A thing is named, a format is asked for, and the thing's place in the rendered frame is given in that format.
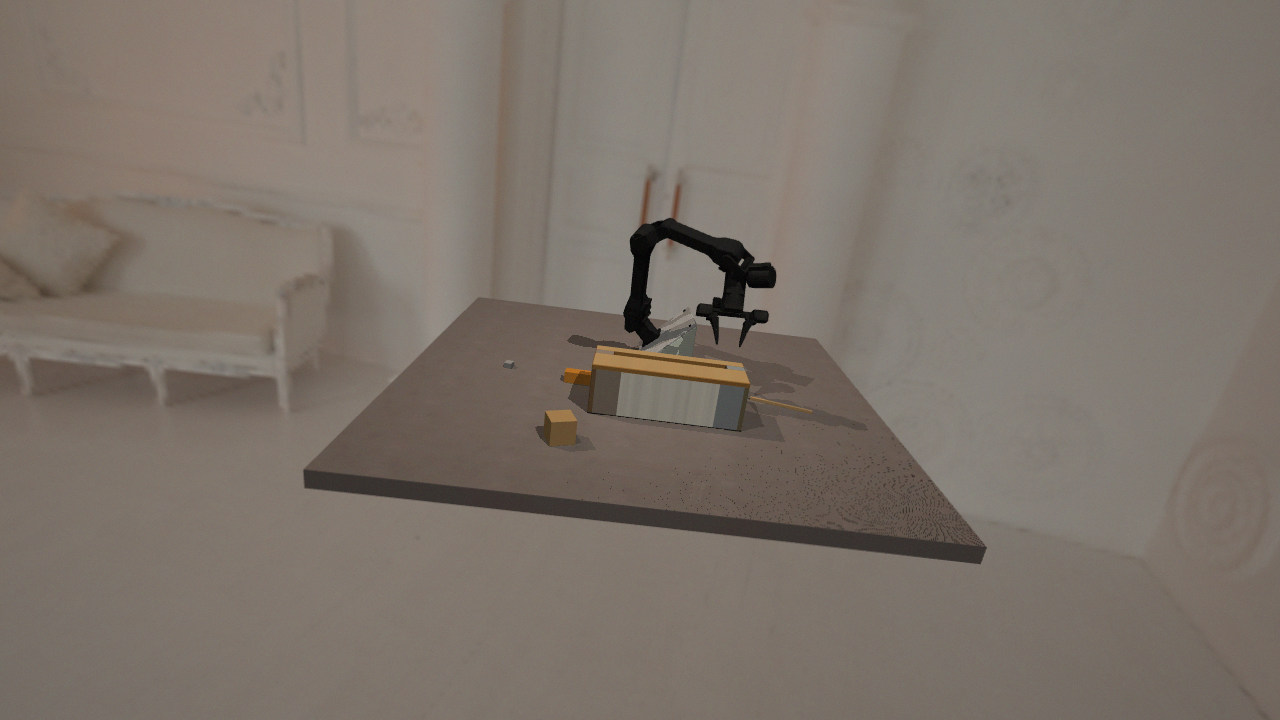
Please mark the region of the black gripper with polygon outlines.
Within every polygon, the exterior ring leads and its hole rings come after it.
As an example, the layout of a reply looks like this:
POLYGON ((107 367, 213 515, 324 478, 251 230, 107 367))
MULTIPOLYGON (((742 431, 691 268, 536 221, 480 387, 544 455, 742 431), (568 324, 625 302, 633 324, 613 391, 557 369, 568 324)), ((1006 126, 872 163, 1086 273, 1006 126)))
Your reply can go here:
POLYGON ((753 310, 753 313, 742 311, 745 299, 745 288, 740 286, 724 286, 722 309, 713 307, 712 304, 699 304, 696 309, 696 316, 707 316, 714 332, 716 345, 719 340, 719 316, 736 316, 745 318, 742 322, 742 332, 739 341, 739 347, 741 347, 748 331, 751 325, 756 323, 765 324, 769 318, 769 313, 764 310, 753 310), (718 316, 719 315, 719 316, 718 316))

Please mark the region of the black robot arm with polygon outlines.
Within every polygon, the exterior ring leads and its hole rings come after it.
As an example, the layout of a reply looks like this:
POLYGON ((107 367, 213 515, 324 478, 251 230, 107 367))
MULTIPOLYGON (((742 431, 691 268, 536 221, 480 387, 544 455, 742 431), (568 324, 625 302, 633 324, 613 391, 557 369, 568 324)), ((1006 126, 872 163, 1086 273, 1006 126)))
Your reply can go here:
POLYGON ((689 225, 667 218, 662 222, 643 224, 630 238, 634 254, 634 273, 631 293, 625 306, 625 331, 636 332, 643 340, 643 347, 659 338, 660 328, 648 319, 652 314, 652 299, 646 297, 646 281, 652 251, 662 240, 678 243, 707 254, 718 269, 724 273, 724 286, 746 288, 774 288, 776 270, 771 263, 753 263, 755 258, 737 240, 716 238, 689 225), (744 259, 741 266, 740 260, 744 259))

